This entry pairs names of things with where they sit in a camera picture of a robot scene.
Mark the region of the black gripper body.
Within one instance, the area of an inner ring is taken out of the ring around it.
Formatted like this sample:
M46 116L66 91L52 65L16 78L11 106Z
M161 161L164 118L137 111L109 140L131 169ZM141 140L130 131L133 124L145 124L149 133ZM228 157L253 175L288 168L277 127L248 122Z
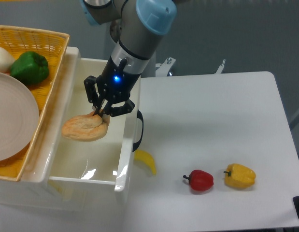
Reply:
M107 102L112 107L122 106L129 100L130 92L139 79L139 74L129 74L124 71L128 65L128 59L124 58L116 65L112 59L109 59L102 74L97 77L98 93L103 96L102 108Z

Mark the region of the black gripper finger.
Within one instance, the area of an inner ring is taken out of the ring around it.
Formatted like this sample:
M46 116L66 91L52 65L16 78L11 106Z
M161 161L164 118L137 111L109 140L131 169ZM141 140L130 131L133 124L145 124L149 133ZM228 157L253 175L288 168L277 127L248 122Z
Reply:
M95 108L94 116L102 116L101 108L103 103L103 96L97 93L95 85L97 84L97 78L94 76L88 76L84 80L85 91L87 95L88 102L93 104Z
M124 102L122 106L112 107L110 102L107 102L104 108L100 111L100 116L108 115L111 117L121 116L131 113L134 109L135 104L131 100Z

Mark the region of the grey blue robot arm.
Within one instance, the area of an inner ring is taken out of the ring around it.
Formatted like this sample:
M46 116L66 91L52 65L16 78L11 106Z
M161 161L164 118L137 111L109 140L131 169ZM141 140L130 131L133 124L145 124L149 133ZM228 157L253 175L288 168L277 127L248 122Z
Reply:
M130 92L176 17L172 0L83 0L89 23L121 20L121 34L98 77L84 81L94 115L111 117L131 113Z

